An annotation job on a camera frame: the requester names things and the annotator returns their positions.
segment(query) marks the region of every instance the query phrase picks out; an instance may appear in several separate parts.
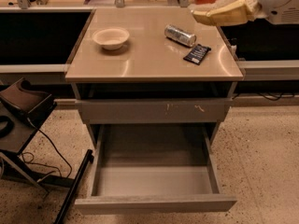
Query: chair leg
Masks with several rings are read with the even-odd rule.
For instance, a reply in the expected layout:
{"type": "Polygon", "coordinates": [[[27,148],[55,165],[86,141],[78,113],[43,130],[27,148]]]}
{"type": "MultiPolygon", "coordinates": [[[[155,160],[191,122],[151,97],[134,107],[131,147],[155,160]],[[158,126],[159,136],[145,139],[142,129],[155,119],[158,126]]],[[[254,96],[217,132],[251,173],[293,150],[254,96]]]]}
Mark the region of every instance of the chair leg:
{"type": "Polygon", "coordinates": [[[17,170],[22,176],[24,176],[29,182],[31,182],[38,189],[42,189],[48,193],[48,191],[37,183],[34,178],[30,168],[28,168],[17,156],[15,155],[5,155],[0,152],[0,158],[6,161],[11,167],[17,170]]]}

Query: black cable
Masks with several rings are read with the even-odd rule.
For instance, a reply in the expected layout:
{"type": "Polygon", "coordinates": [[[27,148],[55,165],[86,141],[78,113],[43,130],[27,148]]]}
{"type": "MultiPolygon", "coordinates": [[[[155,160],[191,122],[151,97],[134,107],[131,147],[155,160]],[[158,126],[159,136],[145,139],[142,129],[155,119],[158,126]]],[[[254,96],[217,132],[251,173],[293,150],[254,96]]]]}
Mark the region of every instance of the black cable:
{"type": "Polygon", "coordinates": [[[234,100],[236,97],[238,97],[239,95],[240,95],[241,93],[237,93],[237,94],[235,94],[233,97],[232,97],[232,99],[234,100]]]}
{"type": "Polygon", "coordinates": [[[277,101],[277,100],[280,100],[281,98],[293,98],[295,96],[294,93],[292,92],[283,92],[279,95],[275,95],[275,94],[272,94],[272,93],[267,93],[267,94],[262,94],[262,93],[257,93],[258,95],[261,95],[263,98],[269,100],[269,101],[277,101]]]}
{"type": "Polygon", "coordinates": [[[0,158],[0,179],[2,178],[2,176],[3,176],[3,173],[4,173],[4,161],[3,161],[3,159],[2,158],[0,158]]]}
{"type": "Polygon", "coordinates": [[[29,123],[31,124],[32,127],[34,127],[36,130],[38,130],[39,132],[41,132],[49,141],[50,143],[52,144],[52,146],[54,147],[55,151],[58,153],[58,155],[65,161],[65,163],[68,165],[68,167],[70,168],[70,172],[68,173],[68,175],[66,176],[66,178],[68,178],[71,174],[72,174],[72,171],[73,171],[73,168],[71,166],[71,164],[69,164],[69,162],[64,158],[64,156],[58,151],[57,147],[54,145],[53,141],[44,133],[42,132],[40,129],[38,129],[33,123],[31,120],[29,120],[29,123]]]}
{"type": "Polygon", "coordinates": [[[0,123],[5,124],[3,128],[0,128],[0,138],[2,138],[12,131],[14,122],[8,116],[0,116],[0,123]]]}
{"type": "Polygon", "coordinates": [[[35,159],[35,155],[34,155],[33,153],[30,153],[30,152],[22,153],[22,154],[21,154],[21,158],[22,158],[23,162],[26,163],[26,164],[33,164],[33,165],[43,166],[43,167],[47,167],[47,168],[54,168],[54,169],[56,169],[56,170],[58,171],[60,177],[62,177],[62,173],[61,173],[61,171],[60,171],[60,169],[59,169],[58,167],[50,166],[50,165],[43,164],[43,163],[39,163],[39,162],[33,162],[33,160],[35,159]],[[30,155],[32,156],[32,159],[31,159],[30,161],[27,161],[27,160],[24,158],[24,155],[26,155],[26,154],[30,154],[30,155]]]}

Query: speckled floor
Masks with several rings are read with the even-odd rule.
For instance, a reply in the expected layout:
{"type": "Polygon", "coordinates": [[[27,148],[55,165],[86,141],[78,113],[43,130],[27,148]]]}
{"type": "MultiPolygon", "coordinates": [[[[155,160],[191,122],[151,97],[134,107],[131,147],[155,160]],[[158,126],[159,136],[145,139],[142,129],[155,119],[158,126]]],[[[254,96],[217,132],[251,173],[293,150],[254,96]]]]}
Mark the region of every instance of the speckled floor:
{"type": "MultiPolygon", "coordinates": [[[[297,224],[299,219],[299,106],[235,106],[221,124],[212,146],[222,191],[237,198],[226,213],[83,216],[71,205],[65,224],[297,224]]],[[[75,172],[85,151],[93,148],[76,110],[55,110],[43,126],[75,172]]],[[[38,134],[25,151],[36,162],[67,166],[38,134]]],[[[78,196],[86,194],[86,176],[78,196]]],[[[0,180],[0,223],[52,223],[67,189],[44,197],[31,185],[0,180]]]]}

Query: cabinet top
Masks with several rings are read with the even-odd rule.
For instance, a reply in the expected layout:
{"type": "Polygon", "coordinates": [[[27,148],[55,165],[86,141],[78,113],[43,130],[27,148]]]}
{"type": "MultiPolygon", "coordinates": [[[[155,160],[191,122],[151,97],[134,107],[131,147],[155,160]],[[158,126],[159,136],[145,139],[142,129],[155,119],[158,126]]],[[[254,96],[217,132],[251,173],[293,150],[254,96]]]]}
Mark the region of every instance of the cabinet top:
{"type": "Polygon", "coordinates": [[[197,23],[181,7],[101,7],[78,46],[66,73],[68,82],[238,81],[243,75],[216,27],[197,23]],[[167,24],[196,34],[196,44],[211,48],[200,65],[183,60],[191,48],[164,35],[167,24]],[[130,37],[121,49],[108,51],[93,33],[122,27],[130,37]]]}

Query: open drawer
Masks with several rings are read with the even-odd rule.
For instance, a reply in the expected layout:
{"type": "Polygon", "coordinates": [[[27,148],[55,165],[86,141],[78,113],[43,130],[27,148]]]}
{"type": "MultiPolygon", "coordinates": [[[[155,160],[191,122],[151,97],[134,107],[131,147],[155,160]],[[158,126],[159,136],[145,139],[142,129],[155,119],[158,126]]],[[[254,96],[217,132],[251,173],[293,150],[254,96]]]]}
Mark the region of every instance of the open drawer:
{"type": "Polygon", "coordinates": [[[199,124],[103,125],[83,214],[227,211],[205,128],[199,124]]]}

